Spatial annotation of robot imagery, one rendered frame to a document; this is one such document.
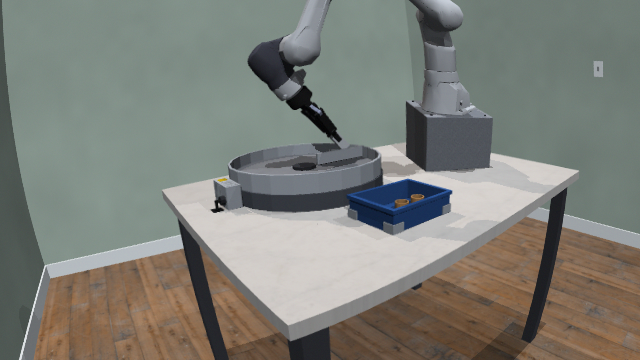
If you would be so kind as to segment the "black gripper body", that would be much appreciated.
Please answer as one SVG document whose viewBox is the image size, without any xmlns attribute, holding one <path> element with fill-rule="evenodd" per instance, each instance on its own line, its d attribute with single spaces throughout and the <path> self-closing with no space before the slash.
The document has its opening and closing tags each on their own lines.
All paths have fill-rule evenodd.
<svg viewBox="0 0 640 360">
<path fill-rule="evenodd" d="M 316 105 L 312 101 L 310 101 L 311 97 L 312 97 L 312 92 L 306 86 L 303 85 L 303 88 L 301 89 L 301 91 L 290 100 L 286 100 L 286 103 L 293 110 L 297 110 L 299 108 L 308 110 L 313 117 L 316 117 L 315 112 L 310 107 L 310 105 L 313 105 L 314 107 L 316 107 Z"/>
</svg>

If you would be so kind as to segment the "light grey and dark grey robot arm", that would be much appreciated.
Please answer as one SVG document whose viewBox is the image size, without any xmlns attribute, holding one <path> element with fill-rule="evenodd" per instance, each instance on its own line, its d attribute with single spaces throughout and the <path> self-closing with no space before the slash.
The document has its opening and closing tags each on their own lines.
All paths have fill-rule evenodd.
<svg viewBox="0 0 640 360">
<path fill-rule="evenodd" d="M 311 65 L 320 55 L 320 33 L 331 1 L 306 0 L 292 36 L 262 42 L 249 55 L 249 67 L 281 101 L 290 100 L 303 88 L 306 71 L 295 72 L 294 66 Z M 409 1 L 418 8 L 416 18 L 424 44 L 422 109 L 461 116 L 475 110 L 459 82 L 456 49 L 449 32 L 462 25 L 460 7 L 451 0 Z"/>
</svg>

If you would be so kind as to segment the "blue plastic crate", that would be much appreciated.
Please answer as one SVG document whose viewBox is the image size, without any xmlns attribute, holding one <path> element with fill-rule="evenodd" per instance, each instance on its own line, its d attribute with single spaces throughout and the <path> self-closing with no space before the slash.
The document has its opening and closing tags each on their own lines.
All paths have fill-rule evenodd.
<svg viewBox="0 0 640 360">
<path fill-rule="evenodd" d="M 424 195 L 424 199 L 411 203 L 414 194 Z M 412 179 L 351 193 L 347 199 L 349 218 L 390 235 L 451 212 L 449 189 Z M 409 204 L 394 209 L 397 199 L 406 199 Z"/>
</svg>

